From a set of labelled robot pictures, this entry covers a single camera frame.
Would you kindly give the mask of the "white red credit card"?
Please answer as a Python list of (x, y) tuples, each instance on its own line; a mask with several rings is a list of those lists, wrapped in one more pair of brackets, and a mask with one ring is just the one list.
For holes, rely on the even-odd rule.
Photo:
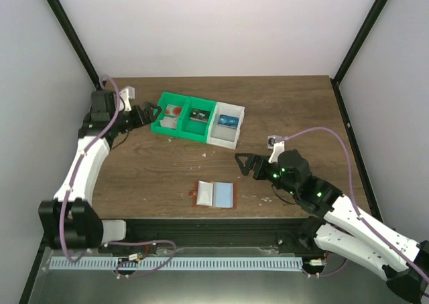
[(160, 121), (160, 126), (167, 129), (177, 129), (178, 117), (164, 117)]

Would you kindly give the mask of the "brown leather card holder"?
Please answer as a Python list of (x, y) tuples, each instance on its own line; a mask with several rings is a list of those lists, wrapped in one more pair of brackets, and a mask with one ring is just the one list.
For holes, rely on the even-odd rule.
[(203, 208), (235, 209), (237, 185), (231, 182), (197, 181), (189, 191), (193, 206)]

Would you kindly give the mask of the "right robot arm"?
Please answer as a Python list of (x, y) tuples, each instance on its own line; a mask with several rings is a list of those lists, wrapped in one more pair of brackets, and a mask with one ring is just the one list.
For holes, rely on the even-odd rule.
[(295, 149), (270, 156), (238, 153), (235, 161), (244, 176), (269, 181), (311, 214), (312, 227), (298, 235), (303, 251), (319, 248), (339, 254), (372, 271), (409, 303), (426, 297), (428, 241), (408, 238), (354, 205), (351, 197), (313, 175)]

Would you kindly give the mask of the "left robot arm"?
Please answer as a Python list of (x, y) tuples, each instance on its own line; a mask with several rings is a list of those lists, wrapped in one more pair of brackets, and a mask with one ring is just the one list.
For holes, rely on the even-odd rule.
[(68, 174), (52, 200), (42, 201), (38, 214), (44, 236), (52, 249), (85, 250), (113, 242), (123, 253), (131, 252), (137, 237), (123, 220), (102, 220), (92, 207), (101, 167), (115, 138), (156, 121), (162, 108), (145, 102), (132, 105), (134, 89), (97, 90), (78, 130), (78, 146)]

